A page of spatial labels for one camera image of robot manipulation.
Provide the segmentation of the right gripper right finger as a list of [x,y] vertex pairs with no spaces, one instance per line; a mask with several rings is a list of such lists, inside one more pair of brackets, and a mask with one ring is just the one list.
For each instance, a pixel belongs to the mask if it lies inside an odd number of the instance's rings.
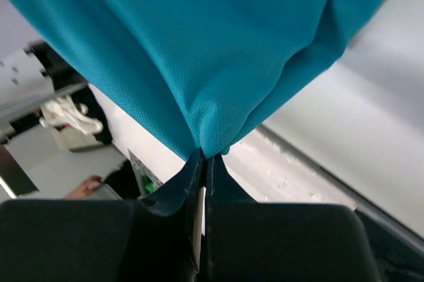
[[228,173],[207,162],[208,281],[377,281],[359,218],[344,205],[259,203]]

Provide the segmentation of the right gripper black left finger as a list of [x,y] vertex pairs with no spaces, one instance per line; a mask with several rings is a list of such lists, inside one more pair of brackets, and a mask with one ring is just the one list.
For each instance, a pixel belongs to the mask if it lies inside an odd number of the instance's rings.
[[193,281],[203,165],[195,150],[143,199],[4,202],[1,280]]

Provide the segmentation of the teal t-shirt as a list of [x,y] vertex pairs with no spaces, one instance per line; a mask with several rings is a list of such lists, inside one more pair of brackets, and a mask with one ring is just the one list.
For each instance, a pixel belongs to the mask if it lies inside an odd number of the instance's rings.
[[9,0],[183,159],[208,158],[339,59],[384,0]]

